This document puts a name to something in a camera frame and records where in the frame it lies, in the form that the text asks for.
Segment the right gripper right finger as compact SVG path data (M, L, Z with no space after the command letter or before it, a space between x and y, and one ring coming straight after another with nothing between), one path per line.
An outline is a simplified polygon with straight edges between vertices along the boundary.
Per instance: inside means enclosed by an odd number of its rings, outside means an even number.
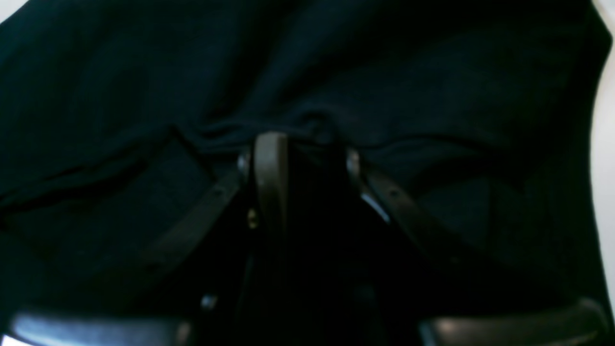
M423 274L442 310L417 324L424 346L599 346L609 334L601 304L520 273L465 243L393 179L347 149L358 197Z

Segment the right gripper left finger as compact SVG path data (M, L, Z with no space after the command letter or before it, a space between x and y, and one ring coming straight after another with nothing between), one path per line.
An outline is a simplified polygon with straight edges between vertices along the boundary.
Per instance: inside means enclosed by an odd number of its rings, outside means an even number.
M84 285L130 315L26 308L18 346L230 346L256 282L278 286L286 259L288 135L264 132L171 229Z

